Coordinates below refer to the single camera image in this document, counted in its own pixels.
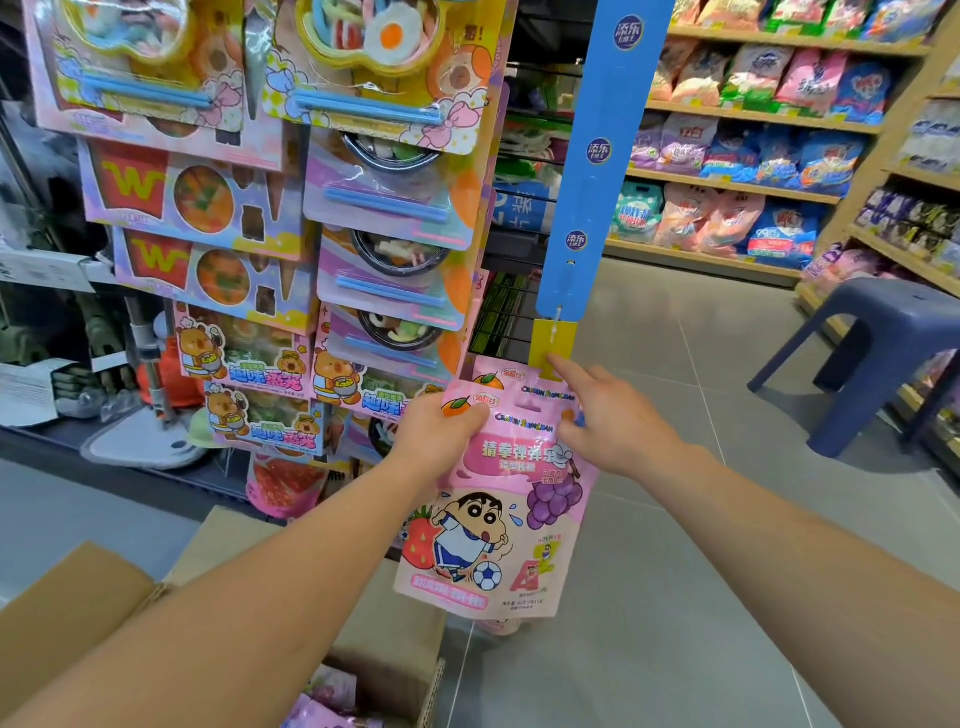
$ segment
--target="candy package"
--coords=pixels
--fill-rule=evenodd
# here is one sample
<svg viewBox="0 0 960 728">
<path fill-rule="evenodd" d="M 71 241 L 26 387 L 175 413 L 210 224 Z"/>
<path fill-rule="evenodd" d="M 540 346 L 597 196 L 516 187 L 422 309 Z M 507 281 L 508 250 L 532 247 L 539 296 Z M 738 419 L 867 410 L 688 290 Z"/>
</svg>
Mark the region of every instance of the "candy package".
<svg viewBox="0 0 960 728">
<path fill-rule="evenodd" d="M 880 43 L 923 40 L 945 3 L 946 0 L 877 0 L 862 37 Z"/>
<path fill-rule="evenodd" d="M 798 50 L 774 100 L 816 116 L 826 115 L 840 90 L 849 57 L 845 51 Z"/>
<path fill-rule="evenodd" d="M 697 25 L 731 31 L 759 31 L 766 0 L 708 0 Z"/>
<path fill-rule="evenodd" d="M 465 253 L 324 225 L 317 295 L 451 331 L 464 326 L 480 246 Z"/>
<path fill-rule="evenodd" d="M 185 375 L 294 400 L 313 398 L 312 336 L 186 303 L 175 304 L 174 322 Z"/>
<path fill-rule="evenodd" d="M 492 415 L 408 521 L 395 588 L 468 619 L 554 617 L 598 471 L 557 439 L 561 416 L 457 381 L 456 417 Z"/>
<path fill-rule="evenodd" d="M 662 248 L 695 251 L 697 232 L 716 209 L 720 194 L 709 187 L 669 182 L 663 187 L 663 196 L 666 204 L 654 244 Z"/>
<path fill-rule="evenodd" d="M 710 255 L 736 257 L 737 245 L 750 233 L 766 201 L 764 195 L 722 192 L 717 206 L 697 231 L 697 249 Z"/>
<path fill-rule="evenodd" d="M 620 240 L 651 243 L 662 210 L 663 190 L 659 186 L 625 182 L 616 201 L 611 232 Z"/>
<path fill-rule="evenodd" d="M 890 83 L 890 71 L 880 63 L 850 63 L 840 79 L 830 113 L 857 124 L 879 125 L 886 111 Z"/>
<path fill-rule="evenodd" d="M 666 116 L 648 111 L 643 114 L 640 129 L 634 137 L 634 149 L 630 153 L 630 165 L 637 169 L 654 169 L 663 146 L 663 126 Z"/>
<path fill-rule="evenodd" d="M 747 255 L 765 265 L 802 271 L 813 261 L 823 206 L 771 199 L 747 241 Z"/>
<path fill-rule="evenodd" d="M 759 165 L 756 129 L 751 125 L 721 121 L 717 135 L 707 149 L 700 176 L 729 178 L 731 182 L 744 184 L 753 182 Z"/>
<path fill-rule="evenodd" d="M 663 125 L 663 145 L 657 169 L 681 175 L 700 174 L 718 120 L 689 113 L 672 113 Z"/>
<path fill-rule="evenodd" d="M 769 105 L 792 58 L 792 48 L 744 45 L 733 59 L 730 77 L 720 94 L 724 108 L 742 107 L 748 96 L 754 97 L 755 107 Z"/>
<path fill-rule="evenodd" d="M 727 54 L 706 46 L 700 48 L 680 72 L 670 101 L 689 106 L 720 106 L 720 84 L 729 63 Z"/>
<path fill-rule="evenodd" d="M 650 101 L 670 101 L 674 83 L 696 47 L 697 41 L 689 38 L 669 38 L 663 44 L 650 86 Z"/>
</svg>

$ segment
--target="price tag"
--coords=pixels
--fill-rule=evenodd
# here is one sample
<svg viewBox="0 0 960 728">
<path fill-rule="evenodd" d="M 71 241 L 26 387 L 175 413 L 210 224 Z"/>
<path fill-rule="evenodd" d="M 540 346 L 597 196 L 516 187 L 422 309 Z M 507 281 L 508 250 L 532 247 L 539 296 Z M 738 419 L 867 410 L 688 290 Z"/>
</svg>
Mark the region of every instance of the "price tag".
<svg viewBox="0 0 960 728">
<path fill-rule="evenodd" d="M 84 255 L 16 251 L 4 245 L 0 247 L 0 280 L 93 293 L 93 286 L 81 266 L 85 260 L 89 258 Z"/>
</svg>

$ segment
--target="logo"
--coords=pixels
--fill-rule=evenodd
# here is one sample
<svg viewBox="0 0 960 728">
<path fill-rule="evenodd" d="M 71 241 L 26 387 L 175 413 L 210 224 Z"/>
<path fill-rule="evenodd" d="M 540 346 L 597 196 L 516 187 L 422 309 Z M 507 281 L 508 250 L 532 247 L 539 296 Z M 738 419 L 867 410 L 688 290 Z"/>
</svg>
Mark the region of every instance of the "logo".
<svg viewBox="0 0 960 728">
<path fill-rule="evenodd" d="M 591 164 L 603 164 L 613 153 L 613 145 L 609 139 L 598 136 L 587 147 L 587 159 Z"/>
<path fill-rule="evenodd" d="M 566 237 L 566 246 L 571 251 L 582 251 L 587 246 L 587 234 L 583 231 L 573 231 Z"/>
<path fill-rule="evenodd" d="M 639 15 L 627 15 L 613 31 L 613 43 L 621 51 L 632 51 L 643 38 L 643 20 Z"/>
<path fill-rule="evenodd" d="M 120 168 L 115 162 L 105 161 L 101 166 L 113 175 L 120 194 L 124 197 L 130 197 L 130 193 L 136 194 L 140 200 L 146 202 L 154 193 L 154 184 L 157 182 L 166 182 L 167 176 L 163 172 L 148 172 L 145 180 L 140 179 L 140 173 L 135 167 L 126 167 L 123 174 L 120 174 Z"/>
<path fill-rule="evenodd" d="M 486 404 L 488 407 L 498 407 L 500 406 L 500 400 L 498 400 L 493 395 L 488 395 L 486 392 L 478 392 L 473 395 L 474 404 Z"/>
<path fill-rule="evenodd" d="M 143 262 L 147 264 L 147 267 L 154 270 L 159 268 L 161 273 L 170 273 L 177 265 L 178 260 L 190 259 L 190 255 L 184 251 L 165 253 L 160 246 L 156 244 L 148 245 L 146 240 L 140 238 L 134 238 L 132 243 L 140 249 L 140 255 L 143 256 Z"/>
</svg>

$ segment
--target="toy food candy set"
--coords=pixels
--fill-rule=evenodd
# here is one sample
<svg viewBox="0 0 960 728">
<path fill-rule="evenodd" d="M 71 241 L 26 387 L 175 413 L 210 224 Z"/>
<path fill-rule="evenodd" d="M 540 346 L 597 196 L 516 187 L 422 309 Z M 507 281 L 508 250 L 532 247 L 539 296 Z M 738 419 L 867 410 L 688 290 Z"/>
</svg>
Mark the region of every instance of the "toy food candy set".
<svg viewBox="0 0 960 728">
<path fill-rule="evenodd" d="M 174 317 L 185 375 L 295 400 L 313 399 L 312 337 L 186 303 L 174 306 Z"/>
<path fill-rule="evenodd" d="M 254 391 L 219 382 L 206 385 L 206 410 L 214 440 L 231 448 L 294 460 L 324 457 L 324 411 L 319 402 Z"/>
<path fill-rule="evenodd" d="M 98 99 L 111 97 L 96 90 L 95 85 L 90 86 L 89 82 L 84 84 L 82 81 L 82 67 L 77 55 L 69 51 L 64 45 L 65 39 L 57 35 L 58 14 L 44 0 L 26 0 L 24 26 L 37 124 L 56 132 L 218 159 L 272 172 L 292 171 L 289 146 L 297 142 L 297 127 L 264 113 L 259 107 L 266 52 L 258 52 L 258 49 L 263 48 L 265 42 L 269 43 L 262 36 L 271 32 L 273 7 L 270 3 L 250 0 L 247 5 L 242 49 L 235 46 L 228 26 L 204 29 L 207 36 L 198 44 L 192 59 L 201 70 L 205 68 L 212 73 L 213 69 L 220 69 L 216 71 L 216 83 L 208 81 L 205 87 L 210 91 L 213 103 L 204 107 L 184 108 L 178 121 L 157 117 L 154 104 L 150 104 L 145 115 L 95 108 L 100 106 L 95 104 Z M 106 9 L 107 13 L 112 11 L 113 7 Z M 126 17 L 134 17 L 134 13 L 124 12 Z M 159 11 L 156 18 L 165 16 L 163 11 Z M 225 63 L 228 60 L 234 65 L 242 62 L 245 66 L 242 94 L 237 92 L 233 75 L 226 72 Z M 60 93 L 60 81 L 76 85 L 82 100 L 77 103 L 67 101 Z M 121 99 L 113 97 L 118 103 Z M 168 104 L 160 107 L 170 108 Z M 238 113 L 242 120 L 238 131 L 214 128 L 218 120 Z"/>
<path fill-rule="evenodd" d="M 497 92 L 492 97 L 496 103 Z M 310 135 L 303 213 L 325 224 L 362 228 L 401 240 L 466 250 L 490 204 L 507 92 L 488 114 L 466 157 L 368 136 L 315 130 Z"/>
<path fill-rule="evenodd" d="M 234 253 L 123 228 L 109 232 L 114 275 L 122 285 L 301 336 L 316 329 L 313 262 Z"/>
<path fill-rule="evenodd" d="M 297 176 L 95 139 L 79 152 L 91 222 L 287 260 L 313 250 Z"/>
<path fill-rule="evenodd" d="M 468 155 L 516 2 L 280 5 L 264 109 L 299 124 Z"/>
<path fill-rule="evenodd" d="M 405 528 L 395 588 L 468 619 L 554 617 L 598 471 L 557 440 L 559 411 L 473 382 L 444 413 L 492 411 L 432 502 Z"/>
<path fill-rule="evenodd" d="M 465 253 L 324 226 L 322 301 L 459 331 L 472 297 L 479 246 Z"/>
</svg>

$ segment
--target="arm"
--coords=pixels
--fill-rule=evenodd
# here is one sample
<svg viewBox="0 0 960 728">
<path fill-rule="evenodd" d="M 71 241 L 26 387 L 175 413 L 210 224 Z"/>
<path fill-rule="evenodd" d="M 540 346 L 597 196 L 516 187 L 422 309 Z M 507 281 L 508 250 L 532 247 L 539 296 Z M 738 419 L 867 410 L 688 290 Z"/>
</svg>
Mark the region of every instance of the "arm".
<svg viewBox="0 0 960 728">
<path fill-rule="evenodd" d="M 561 439 L 647 489 L 843 725 L 957 724 L 959 593 L 687 445 L 602 368 L 551 364 L 587 416 Z"/>
<path fill-rule="evenodd" d="M 489 415 L 446 419 L 441 404 L 412 402 L 382 465 L 134 619 L 6 728 L 279 725 L 422 491 Z"/>
</svg>

